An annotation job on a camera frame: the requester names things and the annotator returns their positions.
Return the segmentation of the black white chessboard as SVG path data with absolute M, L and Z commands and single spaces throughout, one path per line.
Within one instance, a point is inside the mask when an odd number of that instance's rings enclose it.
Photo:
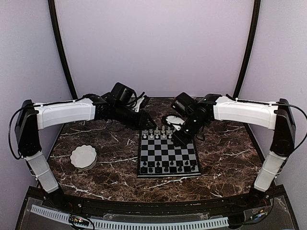
M 173 130 L 165 130 L 165 134 L 156 135 L 155 130 L 150 135 L 139 132 L 138 146 L 138 178 L 157 178 L 169 176 L 198 176 L 201 175 L 198 151 L 195 140 L 191 140 L 186 146 L 175 147 L 172 141 Z M 182 167 L 182 172 L 178 172 L 178 167 Z M 145 173 L 141 173 L 141 167 L 146 168 Z

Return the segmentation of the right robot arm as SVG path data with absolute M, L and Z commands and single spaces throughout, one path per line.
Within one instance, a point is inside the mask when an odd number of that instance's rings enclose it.
M 266 135 L 271 137 L 267 141 L 268 153 L 254 181 L 254 190 L 245 196 L 245 204 L 249 208 L 255 208 L 263 201 L 262 192 L 269 189 L 290 155 L 301 146 L 295 140 L 296 124 L 292 109 L 307 115 L 283 98 L 277 102 L 261 102 L 220 94 L 208 94 L 196 101 L 183 92 L 175 98 L 171 107 L 185 118 L 185 121 L 174 124 L 173 142 L 177 146 L 187 145 L 211 121 L 234 121 L 250 128 L 267 129 Z

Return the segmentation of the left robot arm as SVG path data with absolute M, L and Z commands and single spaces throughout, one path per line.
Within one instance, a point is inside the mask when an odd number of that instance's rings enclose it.
M 102 96 L 86 94 L 76 100 L 34 103 L 25 100 L 12 116 L 8 125 L 8 145 L 16 160 L 24 159 L 35 179 L 49 194 L 49 201 L 57 209 L 63 209 L 68 199 L 50 169 L 43 154 L 39 131 L 60 131 L 67 123 L 91 120 L 118 121 L 125 128 L 144 130 L 156 128 L 148 112 L 142 109 L 145 97 L 136 100 L 136 106 L 121 102 L 111 93 Z

